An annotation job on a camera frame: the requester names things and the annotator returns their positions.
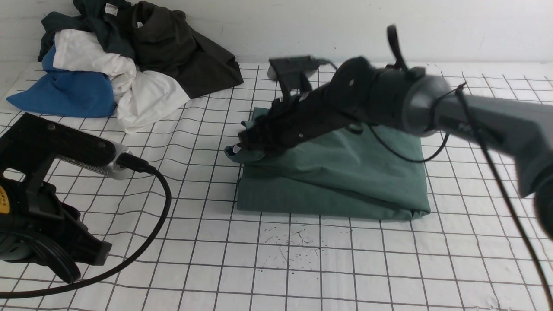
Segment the black gripper screen left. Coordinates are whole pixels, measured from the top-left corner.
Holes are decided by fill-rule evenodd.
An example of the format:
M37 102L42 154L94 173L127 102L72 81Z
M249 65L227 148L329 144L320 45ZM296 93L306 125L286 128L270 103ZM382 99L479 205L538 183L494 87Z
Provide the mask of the black gripper screen left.
M36 214L28 206L23 183L1 180L1 260L15 263L40 263L34 251L14 232L30 232L52 239L77 263L102 266L112 244L101 241L81 221L81 213L61 202L56 187L43 183L36 196L44 215Z

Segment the black gripper screen right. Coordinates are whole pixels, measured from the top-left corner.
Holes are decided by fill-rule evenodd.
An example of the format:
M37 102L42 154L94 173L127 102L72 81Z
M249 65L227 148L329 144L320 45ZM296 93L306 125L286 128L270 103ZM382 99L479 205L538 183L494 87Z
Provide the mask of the black gripper screen right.
M255 123L241 123L239 146L264 153L282 152L350 125L376 125L369 116L369 93L381 69L365 57L348 59L330 82L288 102L276 100Z

